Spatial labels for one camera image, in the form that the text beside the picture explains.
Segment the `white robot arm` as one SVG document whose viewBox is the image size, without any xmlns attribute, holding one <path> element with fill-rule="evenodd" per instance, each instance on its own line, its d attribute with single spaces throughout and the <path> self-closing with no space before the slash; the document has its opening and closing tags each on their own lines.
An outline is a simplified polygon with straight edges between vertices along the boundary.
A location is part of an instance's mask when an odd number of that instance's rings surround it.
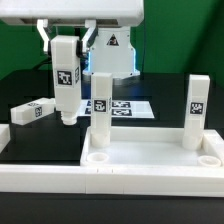
<svg viewBox="0 0 224 224">
<path fill-rule="evenodd" d="M 125 79 L 140 74 L 130 29 L 144 20 L 144 0 L 0 0 L 0 19 L 10 25 L 35 24 L 46 53 L 50 25 L 85 27 L 80 53 L 87 58 L 86 76 L 110 72 Z"/>
</svg>

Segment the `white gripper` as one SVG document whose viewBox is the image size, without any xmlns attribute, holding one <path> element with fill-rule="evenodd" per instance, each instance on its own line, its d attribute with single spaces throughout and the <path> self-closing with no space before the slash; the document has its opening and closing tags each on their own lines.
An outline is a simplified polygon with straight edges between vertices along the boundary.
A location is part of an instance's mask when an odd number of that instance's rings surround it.
<svg viewBox="0 0 224 224">
<path fill-rule="evenodd" d="M 77 41 L 76 55 L 86 58 L 99 24 L 138 26 L 144 19 L 144 0 L 0 0 L 0 19 L 8 24 L 32 24 L 43 40 L 43 52 L 49 54 L 48 20 L 57 25 L 85 24 L 87 29 Z"/>
</svg>

